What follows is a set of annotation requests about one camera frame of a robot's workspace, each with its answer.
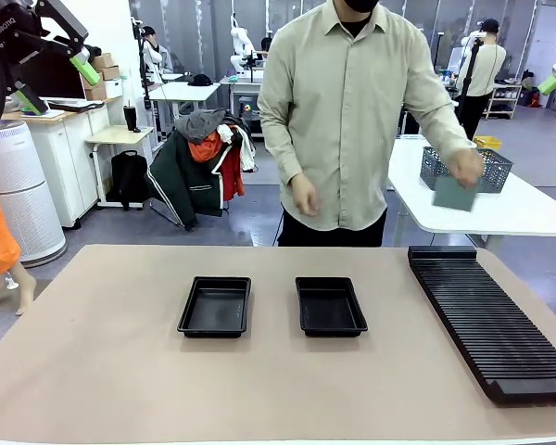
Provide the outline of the person's right hand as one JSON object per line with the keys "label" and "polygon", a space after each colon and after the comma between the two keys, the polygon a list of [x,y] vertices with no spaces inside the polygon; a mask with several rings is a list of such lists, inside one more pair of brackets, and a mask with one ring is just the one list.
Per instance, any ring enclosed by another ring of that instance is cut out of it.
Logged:
{"label": "person's right hand", "polygon": [[318,195],[308,177],[300,172],[289,182],[293,201],[299,212],[306,216],[316,216],[319,212]]}

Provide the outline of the person's left hand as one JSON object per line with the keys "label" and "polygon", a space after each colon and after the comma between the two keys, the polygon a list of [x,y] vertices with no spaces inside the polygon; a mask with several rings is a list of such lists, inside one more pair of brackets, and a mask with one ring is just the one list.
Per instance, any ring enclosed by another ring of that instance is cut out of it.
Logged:
{"label": "person's left hand", "polygon": [[449,172],[464,188],[474,188],[484,174],[485,162],[475,149],[459,150],[449,161]]}

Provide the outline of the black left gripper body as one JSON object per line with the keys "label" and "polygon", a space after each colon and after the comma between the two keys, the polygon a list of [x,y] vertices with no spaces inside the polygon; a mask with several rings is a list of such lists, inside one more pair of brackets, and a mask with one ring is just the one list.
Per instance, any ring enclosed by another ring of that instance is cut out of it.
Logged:
{"label": "black left gripper body", "polygon": [[43,50],[41,9],[39,1],[0,1],[0,70]]}

